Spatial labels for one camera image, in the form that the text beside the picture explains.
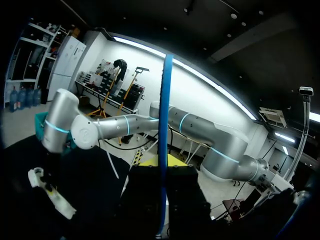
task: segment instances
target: black ceiling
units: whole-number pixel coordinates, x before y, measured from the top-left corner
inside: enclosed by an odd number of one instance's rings
[[[298,87],[313,87],[315,96],[311,99],[311,111],[320,113],[319,22],[312,1],[223,1],[235,10],[220,0],[65,2],[91,28],[104,27],[109,32],[149,42],[204,69],[235,93],[258,117],[259,107],[282,110],[291,128],[288,131],[303,128],[303,104]],[[194,3],[193,11],[187,15],[184,8],[191,2]],[[231,18],[232,13],[237,14],[237,19]],[[239,49],[217,63],[208,60],[233,39],[281,13],[289,13],[296,21],[296,27]],[[311,122],[310,135],[316,138],[309,141],[312,142],[309,154],[317,158],[320,123]]]

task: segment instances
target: shelf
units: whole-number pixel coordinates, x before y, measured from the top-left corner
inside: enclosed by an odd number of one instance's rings
[[[55,33],[52,33],[49,30],[44,29],[43,27],[35,25],[35,24],[31,23],[31,22],[29,22],[28,25],[31,26],[31,27],[34,27],[35,29],[39,29],[40,31],[45,32],[46,34],[49,34],[51,36],[55,36],[56,35]]]
[[[46,56],[47,59],[52,59],[52,60],[56,60],[54,57],[52,56]]]
[[[7,83],[35,83],[36,80],[35,79],[30,79],[30,78],[25,78],[23,80],[11,80],[11,79],[7,79],[6,80]]]
[[[41,42],[41,41],[35,41],[35,40],[31,40],[29,38],[25,38],[25,37],[20,37],[20,40],[22,41],[26,41],[28,43],[32,43],[32,44],[36,44],[36,45],[39,45],[41,47],[45,47],[45,48],[48,48],[49,46],[47,44],[45,44],[44,42]]]

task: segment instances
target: yellow tripod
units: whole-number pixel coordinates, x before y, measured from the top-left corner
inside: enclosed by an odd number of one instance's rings
[[[119,70],[120,70],[120,68],[117,70],[117,72],[115,74],[115,77],[114,77],[114,79],[113,79],[113,81],[112,81],[112,83],[110,85],[109,91],[107,92],[107,94],[106,94],[106,96],[105,96],[105,98],[103,100],[103,104],[102,104],[101,108],[98,108],[97,110],[94,110],[94,111],[88,113],[87,116],[93,115],[93,116],[102,116],[104,118],[107,118],[106,112],[105,112],[105,105],[106,105],[107,99],[108,99],[108,97],[110,95],[111,89],[115,84],[115,81],[116,81],[117,76],[119,74]]]

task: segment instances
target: blue vertical pole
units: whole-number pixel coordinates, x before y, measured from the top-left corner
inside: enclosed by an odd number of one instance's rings
[[[166,172],[168,165],[167,137],[168,137],[168,115],[171,72],[173,66],[173,55],[166,55],[163,65],[160,108],[159,108],[159,141],[158,141],[158,166],[161,174],[161,204],[160,204],[160,226],[158,234],[161,234],[166,217]]]

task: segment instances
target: blue water bottle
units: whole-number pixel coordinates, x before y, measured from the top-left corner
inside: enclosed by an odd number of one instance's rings
[[[34,90],[33,93],[33,106],[40,105],[41,102],[41,89],[38,87],[36,90]]]
[[[25,105],[26,105],[26,89],[22,87],[18,93],[17,107],[19,110],[22,110],[25,108]]]
[[[18,93],[16,91],[16,87],[13,87],[12,92],[10,93],[10,112],[14,112],[17,110],[17,101],[18,101]]]
[[[34,90],[32,89],[32,87],[30,87],[26,91],[25,106],[28,108],[31,108],[33,105],[33,100],[34,100]]]

